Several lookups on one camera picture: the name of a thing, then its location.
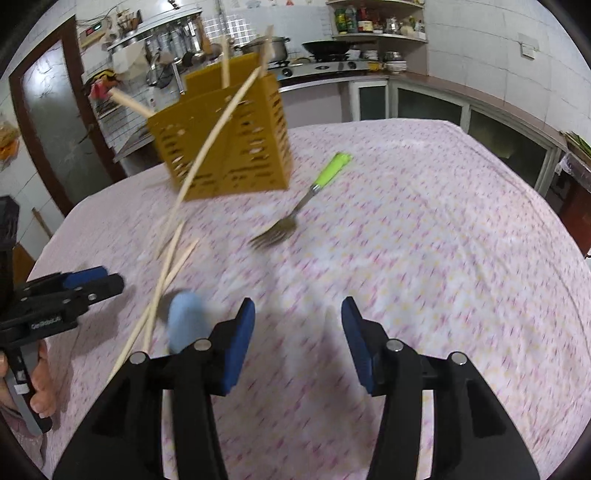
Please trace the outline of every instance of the yellow plastic basket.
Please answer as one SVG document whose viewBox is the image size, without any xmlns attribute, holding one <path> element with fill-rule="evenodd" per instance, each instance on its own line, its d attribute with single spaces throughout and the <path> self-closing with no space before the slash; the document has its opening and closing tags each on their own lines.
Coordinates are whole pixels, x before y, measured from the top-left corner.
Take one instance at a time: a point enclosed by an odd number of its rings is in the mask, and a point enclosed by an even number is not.
<svg viewBox="0 0 591 480">
<path fill-rule="evenodd" d="M 180 188 L 199 149 L 228 102 L 259 65 L 252 53 L 231 59 L 222 89 L 221 65 L 186 77 L 187 93 L 148 119 L 161 158 Z M 273 74 L 255 81 L 238 105 L 193 180 L 185 200 L 289 187 L 293 161 L 279 84 Z"/>
</svg>

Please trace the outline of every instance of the wooden door frame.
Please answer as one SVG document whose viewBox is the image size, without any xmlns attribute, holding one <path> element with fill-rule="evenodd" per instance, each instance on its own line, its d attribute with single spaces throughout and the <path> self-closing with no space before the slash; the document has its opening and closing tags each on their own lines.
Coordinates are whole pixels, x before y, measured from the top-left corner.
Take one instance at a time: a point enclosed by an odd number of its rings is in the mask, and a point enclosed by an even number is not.
<svg viewBox="0 0 591 480">
<path fill-rule="evenodd" d="M 88 97 L 84 94 L 84 84 L 82 83 L 84 66 L 82 65 L 82 58 L 80 57 L 80 50 L 78 47 L 76 17 L 70 17 L 46 38 L 41 40 L 41 43 L 25 57 L 9 77 L 12 103 L 17 115 L 18 126 L 21 129 L 22 138 L 31 155 L 31 159 L 39 172 L 41 180 L 45 184 L 57 207 L 61 210 L 64 216 L 66 216 L 74 208 L 74 205 L 66 195 L 66 191 L 51 169 L 51 164 L 43 151 L 43 146 L 37 138 L 33 123 L 27 113 L 24 90 L 22 88 L 22 78 L 25 76 L 27 70 L 31 68 L 31 66 L 33 66 L 33 64 L 47 50 L 60 40 L 63 46 L 66 67 L 74 91 L 74 97 L 76 98 L 76 104 L 80 111 L 80 117 L 89 132 L 88 136 L 113 182 L 116 183 L 117 181 L 123 180 L 126 175 L 121 165 L 113 162 L 115 155 L 107 145 L 105 137 L 103 137 L 103 134 L 100 131 L 95 113 L 90 106 Z"/>
</svg>

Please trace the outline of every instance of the kitchen wall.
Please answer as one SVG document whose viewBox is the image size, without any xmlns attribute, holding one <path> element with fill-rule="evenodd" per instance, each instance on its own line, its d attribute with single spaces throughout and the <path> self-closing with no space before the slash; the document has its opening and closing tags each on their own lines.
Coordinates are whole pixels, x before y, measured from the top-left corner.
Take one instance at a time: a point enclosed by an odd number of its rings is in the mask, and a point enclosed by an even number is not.
<svg viewBox="0 0 591 480">
<path fill-rule="evenodd" d="M 429 74 L 511 103 L 591 140 L 591 70 L 537 0 L 427 0 Z M 519 39 L 535 39 L 535 60 Z"/>
<path fill-rule="evenodd" d="M 330 17 L 319 15 L 319 7 L 324 7 L 324 0 L 223 0 L 226 13 L 240 14 L 253 24 L 261 33 L 269 23 L 275 25 L 275 34 L 293 38 L 292 51 L 300 50 L 302 41 L 321 40 L 330 35 Z M 205 19 L 215 16 L 213 0 L 177 0 L 182 7 L 198 5 L 203 9 Z M 16 124 L 12 105 L 8 77 L 24 57 L 49 33 L 65 20 L 75 15 L 78 20 L 87 20 L 104 15 L 117 5 L 120 9 L 132 11 L 141 9 L 144 20 L 172 9 L 167 0 L 58 0 L 37 22 L 17 50 L 6 72 L 0 79 L 0 113 L 7 120 Z M 100 45 L 91 46 L 82 54 L 85 69 L 92 70 L 105 61 L 107 55 Z M 64 217 L 51 199 L 40 179 L 35 165 L 21 140 L 18 157 L 0 171 L 0 196 L 11 195 L 21 206 L 21 218 L 18 225 L 18 240 L 29 254 L 37 259 L 49 237 L 33 218 L 32 209 L 36 208 L 52 232 L 62 223 Z"/>
</svg>

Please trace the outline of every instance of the green fork handle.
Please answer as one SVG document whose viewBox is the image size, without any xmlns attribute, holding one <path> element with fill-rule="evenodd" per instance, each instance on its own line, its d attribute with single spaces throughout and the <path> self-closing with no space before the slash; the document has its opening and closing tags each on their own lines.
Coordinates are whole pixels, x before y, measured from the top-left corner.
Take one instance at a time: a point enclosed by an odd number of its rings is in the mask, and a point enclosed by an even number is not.
<svg viewBox="0 0 591 480">
<path fill-rule="evenodd" d="M 337 153 L 330 163 L 324 168 L 322 173 L 318 176 L 314 185 L 318 185 L 320 189 L 326 187 L 329 182 L 337 175 L 341 169 L 349 163 L 352 156 L 348 153 Z"/>
</svg>

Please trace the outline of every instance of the blue gripper pad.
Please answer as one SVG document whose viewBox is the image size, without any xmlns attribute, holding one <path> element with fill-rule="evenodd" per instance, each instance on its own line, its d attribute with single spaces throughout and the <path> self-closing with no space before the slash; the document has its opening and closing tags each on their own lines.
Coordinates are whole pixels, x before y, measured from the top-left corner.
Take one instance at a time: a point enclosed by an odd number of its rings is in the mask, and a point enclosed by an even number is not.
<svg viewBox="0 0 591 480">
<path fill-rule="evenodd" d="M 372 356 L 369 353 L 361 332 L 364 319 L 359 313 L 353 297 L 344 299 L 340 308 L 340 316 L 343 323 L 343 330 L 347 337 L 347 343 L 349 344 L 349 350 L 353 357 L 353 363 L 357 370 L 359 383 L 371 394 L 374 391 Z"/>
<path fill-rule="evenodd" d="M 89 268 L 88 270 L 80 270 L 79 272 L 71 273 L 63 281 L 62 286 L 66 289 L 76 288 L 91 280 L 105 278 L 109 275 L 105 267 Z"/>
<path fill-rule="evenodd" d="M 238 382 L 240 371 L 246 357 L 255 327 L 255 304 L 251 299 L 244 299 L 236 319 L 234 336 L 226 348 L 224 373 L 220 386 L 224 395 L 228 394 Z"/>
</svg>

